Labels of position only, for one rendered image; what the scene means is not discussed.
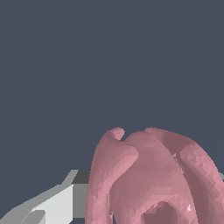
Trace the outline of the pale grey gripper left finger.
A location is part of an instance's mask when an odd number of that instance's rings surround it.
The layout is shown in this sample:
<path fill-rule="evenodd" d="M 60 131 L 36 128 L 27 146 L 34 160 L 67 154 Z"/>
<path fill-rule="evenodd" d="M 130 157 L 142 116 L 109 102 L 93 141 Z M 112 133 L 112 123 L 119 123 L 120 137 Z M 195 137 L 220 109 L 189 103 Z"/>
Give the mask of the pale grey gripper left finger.
<path fill-rule="evenodd" d="M 12 208 L 0 224 L 70 224 L 84 218 L 90 171 L 71 170 L 65 180 Z"/>

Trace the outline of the pink lumpy object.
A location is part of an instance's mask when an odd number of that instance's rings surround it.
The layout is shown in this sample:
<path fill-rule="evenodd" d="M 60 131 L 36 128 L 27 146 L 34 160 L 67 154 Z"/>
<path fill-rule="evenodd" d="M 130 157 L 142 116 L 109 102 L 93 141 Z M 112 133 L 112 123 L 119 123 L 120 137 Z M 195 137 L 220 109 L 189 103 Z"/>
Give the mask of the pink lumpy object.
<path fill-rule="evenodd" d="M 191 138 L 156 128 L 96 146 L 85 224 L 224 224 L 224 181 Z"/>

